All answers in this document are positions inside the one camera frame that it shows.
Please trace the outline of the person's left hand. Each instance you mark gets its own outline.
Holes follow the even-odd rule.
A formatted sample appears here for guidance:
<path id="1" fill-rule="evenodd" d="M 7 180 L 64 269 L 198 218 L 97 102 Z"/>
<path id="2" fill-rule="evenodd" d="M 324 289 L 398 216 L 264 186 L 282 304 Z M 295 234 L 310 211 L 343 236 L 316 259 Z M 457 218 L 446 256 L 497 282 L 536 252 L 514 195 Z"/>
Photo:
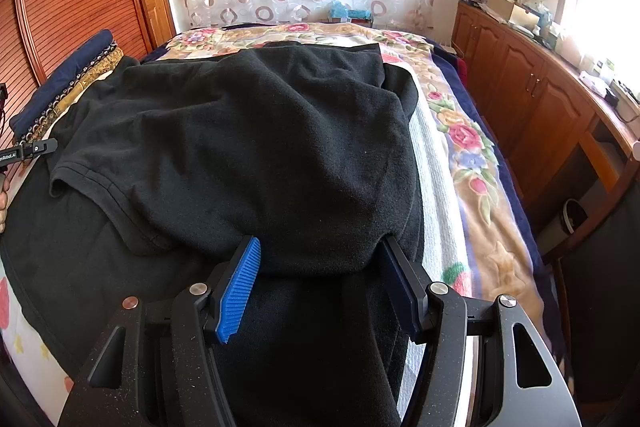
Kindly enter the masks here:
<path id="1" fill-rule="evenodd" d="M 0 233 L 3 233 L 6 229 L 6 215 L 8 214 L 9 206 L 9 187 L 10 182 L 6 179 L 4 173 L 0 174 Z"/>

